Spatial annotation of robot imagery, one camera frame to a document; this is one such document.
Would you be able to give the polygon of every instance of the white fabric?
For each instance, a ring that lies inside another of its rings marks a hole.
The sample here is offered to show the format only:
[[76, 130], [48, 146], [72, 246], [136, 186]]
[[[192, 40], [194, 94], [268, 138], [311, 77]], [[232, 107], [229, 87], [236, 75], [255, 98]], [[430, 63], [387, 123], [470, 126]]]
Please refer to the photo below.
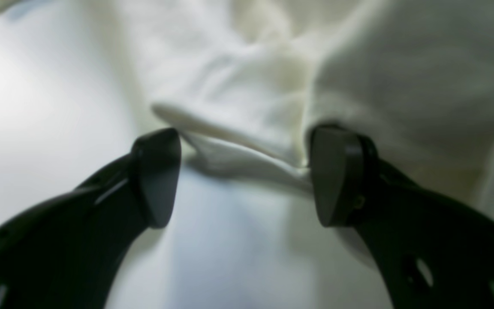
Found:
[[310, 130], [335, 123], [420, 184], [493, 209], [494, 1], [117, 4], [153, 110], [204, 168], [308, 187]]

